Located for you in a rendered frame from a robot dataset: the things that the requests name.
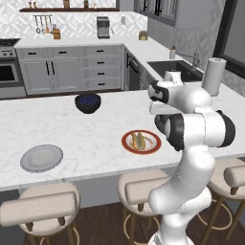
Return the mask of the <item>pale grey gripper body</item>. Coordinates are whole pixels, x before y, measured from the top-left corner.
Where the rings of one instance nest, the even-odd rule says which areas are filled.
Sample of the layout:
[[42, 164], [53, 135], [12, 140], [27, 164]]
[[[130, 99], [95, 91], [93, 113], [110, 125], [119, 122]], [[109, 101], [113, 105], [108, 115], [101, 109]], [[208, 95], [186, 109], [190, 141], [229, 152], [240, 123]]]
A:
[[149, 113], [151, 115], [171, 115], [180, 113], [180, 110], [160, 101], [152, 101], [149, 104]]

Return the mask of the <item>tan bun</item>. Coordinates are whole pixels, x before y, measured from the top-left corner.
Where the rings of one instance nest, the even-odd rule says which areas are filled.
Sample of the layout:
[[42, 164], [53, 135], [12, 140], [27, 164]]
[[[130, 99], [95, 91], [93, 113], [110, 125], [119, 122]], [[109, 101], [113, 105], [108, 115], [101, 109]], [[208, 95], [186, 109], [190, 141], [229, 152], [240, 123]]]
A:
[[132, 132], [131, 136], [132, 136], [132, 140], [133, 140], [133, 142], [132, 142], [133, 147], [136, 150], [145, 149], [145, 139], [144, 139], [144, 137], [143, 137], [141, 132], [138, 132], [138, 133]]

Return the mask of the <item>red rimmed white plate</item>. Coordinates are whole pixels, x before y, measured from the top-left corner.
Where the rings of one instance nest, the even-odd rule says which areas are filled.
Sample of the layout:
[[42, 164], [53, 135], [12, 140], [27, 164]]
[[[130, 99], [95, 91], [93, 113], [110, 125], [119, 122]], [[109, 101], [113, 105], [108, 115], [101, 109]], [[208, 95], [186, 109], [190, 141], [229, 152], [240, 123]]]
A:
[[[131, 136], [132, 132], [134, 132], [134, 133], [141, 132], [142, 133], [142, 135], [145, 139], [145, 149], [136, 150], [133, 147], [133, 144], [132, 144], [133, 140], [132, 140], [132, 136]], [[128, 150], [132, 153], [135, 153], [135, 154], [146, 155], [146, 154], [154, 153], [160, 149], [161, 144], [162, 144], [162, 142], [161, 142], [160, 138], [156, 134], [154, 134], [148, 130], [131, 130], [122, 136], [122, 146], [126, 150]]]

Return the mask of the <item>black bowl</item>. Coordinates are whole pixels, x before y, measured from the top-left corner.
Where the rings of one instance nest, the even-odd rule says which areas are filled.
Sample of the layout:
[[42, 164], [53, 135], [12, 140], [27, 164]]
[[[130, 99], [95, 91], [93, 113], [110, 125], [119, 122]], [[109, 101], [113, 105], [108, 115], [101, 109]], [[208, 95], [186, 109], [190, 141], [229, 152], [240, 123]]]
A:
[[75, 105], [84, 114], [93, 114], [101, 105], [101, 97], [97, 94], [83, 94], [75, 98]]

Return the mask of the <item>grey plate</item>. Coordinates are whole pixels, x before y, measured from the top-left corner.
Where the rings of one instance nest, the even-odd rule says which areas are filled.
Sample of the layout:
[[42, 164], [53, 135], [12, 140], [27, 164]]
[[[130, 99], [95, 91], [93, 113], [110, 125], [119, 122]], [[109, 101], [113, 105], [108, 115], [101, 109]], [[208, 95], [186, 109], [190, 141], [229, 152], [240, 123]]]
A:
[[51, 170], [63, 159], [63, 151], [56, 145], [38, 145], [24, 153], [20, 166], [30, 173]]

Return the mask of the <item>dark sink basin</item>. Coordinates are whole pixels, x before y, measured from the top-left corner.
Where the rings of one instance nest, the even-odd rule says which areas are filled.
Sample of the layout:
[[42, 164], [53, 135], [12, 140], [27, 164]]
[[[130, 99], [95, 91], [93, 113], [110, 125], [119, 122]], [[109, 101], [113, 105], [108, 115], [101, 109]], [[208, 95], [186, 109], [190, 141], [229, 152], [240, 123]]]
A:
[[192, 66], [184, 60], [152, 61], [148, 65], [161, 77], [165, 75], [166, 71], [178, 71], [181, 73], [183, 82], [201, 81], [203, 78], [202, 72], [192, 71]]

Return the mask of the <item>dark dishwasher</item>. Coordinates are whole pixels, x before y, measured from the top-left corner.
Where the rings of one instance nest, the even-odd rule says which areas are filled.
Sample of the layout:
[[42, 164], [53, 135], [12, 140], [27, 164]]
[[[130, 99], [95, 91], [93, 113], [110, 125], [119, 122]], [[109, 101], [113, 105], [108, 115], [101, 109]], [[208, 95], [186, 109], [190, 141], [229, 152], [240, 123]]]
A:
[[125, 55], [124, 89], [137, 91], [140, 89], [140, 65], [129, 52]]

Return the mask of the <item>grey tap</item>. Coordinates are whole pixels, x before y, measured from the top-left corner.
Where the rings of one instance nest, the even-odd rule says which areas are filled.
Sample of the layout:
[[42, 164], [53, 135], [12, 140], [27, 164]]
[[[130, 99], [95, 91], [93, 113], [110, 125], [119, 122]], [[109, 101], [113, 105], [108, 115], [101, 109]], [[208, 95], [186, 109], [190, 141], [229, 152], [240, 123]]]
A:
[[188, 54], [181, 54], [181, 53], [176, 53], [178, 56], [185, 56], [185, 57], [191, 57], [192, 58], [192, 65], [191, 65], [191, 70], [196, 71], [197, 67], [199, 66], [200, 59], [199, 59], [199, 54], [194, 53], [193, 55], [188, 55]]

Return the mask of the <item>white paper towel roll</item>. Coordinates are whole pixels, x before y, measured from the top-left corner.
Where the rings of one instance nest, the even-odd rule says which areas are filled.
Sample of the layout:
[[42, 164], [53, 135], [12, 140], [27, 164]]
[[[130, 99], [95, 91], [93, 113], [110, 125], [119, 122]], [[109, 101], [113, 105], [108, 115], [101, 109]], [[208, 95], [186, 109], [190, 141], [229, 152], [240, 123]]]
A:
[[227, 61], [220, 57], [211, 57], [207, 61], [202, 87], [212, 96], [219, 94], [219, 87]]

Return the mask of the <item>beige round bar stool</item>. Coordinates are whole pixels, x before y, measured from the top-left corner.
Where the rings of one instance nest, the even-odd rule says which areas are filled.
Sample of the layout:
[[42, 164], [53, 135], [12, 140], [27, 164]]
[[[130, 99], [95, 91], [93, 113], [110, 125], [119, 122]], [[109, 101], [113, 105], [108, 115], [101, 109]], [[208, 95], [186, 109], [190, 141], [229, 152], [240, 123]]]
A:
[[75, 219], [80, 208], [80, 193], [75, 184], [35, 186], [16, 200], [0, 205], [0, 225], [18, 225], [32, 245], [52, 245], [51, 237], [68, 231], [68, 245], [80, 245]]
[[230, 216], [230, 223], [221, 228], [221, 230], [227, 230], [225, 239], [230, 239], [241, 214], [245, 210], [245, 162], [237, 158], [217, 161], [208, 188], [214, 194], [215, 206], [208, 223], [201, 216], [198, 216], [200, 221], [207, 226], [201, 245], [206, 244], [211, 230], [217, 230], [213, 224], [225, 199], [240, 202], [235, 215]]
[[168, 179], [169, 176], [161, 169], [131, 172], [120, 177], [118, 195], [123, 205], [122, 229], [129, 245], [146, 245], [135, 240], [136, 217], [146, 218], [149, 230], [152, 221], [160, 228], [157, 215], [149, 207], [148, 196]]

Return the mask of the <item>grey coffee machine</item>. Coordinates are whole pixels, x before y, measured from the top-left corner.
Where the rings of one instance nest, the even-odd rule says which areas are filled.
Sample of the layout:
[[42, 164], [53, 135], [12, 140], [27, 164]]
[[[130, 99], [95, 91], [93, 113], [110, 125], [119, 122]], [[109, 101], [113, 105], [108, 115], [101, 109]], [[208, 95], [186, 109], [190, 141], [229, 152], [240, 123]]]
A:
[[97, 35], [98, 39], [109, 39], [110, 34], [114, 33], [110, 27], [110, 20], [107, 16], [97, 17]]

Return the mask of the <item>grey base cupboard run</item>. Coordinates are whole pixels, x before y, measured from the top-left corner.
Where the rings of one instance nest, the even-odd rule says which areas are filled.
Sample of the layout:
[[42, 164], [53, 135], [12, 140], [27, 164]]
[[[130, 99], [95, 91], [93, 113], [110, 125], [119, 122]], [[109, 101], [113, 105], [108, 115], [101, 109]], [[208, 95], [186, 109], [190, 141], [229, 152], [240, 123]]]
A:
[[121, 88], [122, 45], [17, 48], [29, 95]]

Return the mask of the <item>black framed window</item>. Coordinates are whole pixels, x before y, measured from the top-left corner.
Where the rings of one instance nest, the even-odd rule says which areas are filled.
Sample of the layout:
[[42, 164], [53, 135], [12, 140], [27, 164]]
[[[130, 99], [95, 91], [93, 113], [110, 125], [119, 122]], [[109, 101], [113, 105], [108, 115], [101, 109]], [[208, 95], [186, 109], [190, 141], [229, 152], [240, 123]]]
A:
[[212, 56], [225, 59], [225, 69], [245, 79], [245, 0], [226, 0]]

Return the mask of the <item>steel oven with hob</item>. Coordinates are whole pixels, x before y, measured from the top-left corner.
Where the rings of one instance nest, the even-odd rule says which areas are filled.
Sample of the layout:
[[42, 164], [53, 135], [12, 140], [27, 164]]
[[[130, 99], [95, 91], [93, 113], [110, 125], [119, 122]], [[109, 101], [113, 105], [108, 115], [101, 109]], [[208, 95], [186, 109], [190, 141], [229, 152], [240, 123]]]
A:
[[14, 49], [18, 41], [19, 38], [0, 38], [0, 100], [27, 96]]

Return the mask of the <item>grey wall cupboards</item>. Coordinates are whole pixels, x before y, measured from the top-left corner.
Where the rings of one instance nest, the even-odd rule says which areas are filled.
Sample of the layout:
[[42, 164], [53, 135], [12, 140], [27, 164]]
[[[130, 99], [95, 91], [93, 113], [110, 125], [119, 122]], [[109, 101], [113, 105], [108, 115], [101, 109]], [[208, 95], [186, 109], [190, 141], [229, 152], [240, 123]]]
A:
[[134, 11], [174, 27], [180, 0], [134, 0]]

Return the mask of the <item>dark wooden wall shelf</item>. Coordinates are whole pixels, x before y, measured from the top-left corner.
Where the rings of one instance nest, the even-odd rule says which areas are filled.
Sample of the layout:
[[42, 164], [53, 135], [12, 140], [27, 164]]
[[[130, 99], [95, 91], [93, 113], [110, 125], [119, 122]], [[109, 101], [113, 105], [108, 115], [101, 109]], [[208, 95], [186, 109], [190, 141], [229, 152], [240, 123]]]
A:
[[117, 8], [23, 8], [19, 12], [99, 12], [99, 11], [120, 11]]

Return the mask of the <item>rail with hanging tools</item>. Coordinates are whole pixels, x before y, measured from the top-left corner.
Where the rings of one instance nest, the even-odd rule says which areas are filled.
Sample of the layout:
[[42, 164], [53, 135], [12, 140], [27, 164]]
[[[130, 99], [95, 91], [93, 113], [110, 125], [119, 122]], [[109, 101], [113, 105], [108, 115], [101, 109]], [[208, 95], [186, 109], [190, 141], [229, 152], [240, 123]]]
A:
[[35, 31], [37, 33], [52, 33], [52, 15], [51, 14], [34, 14]]

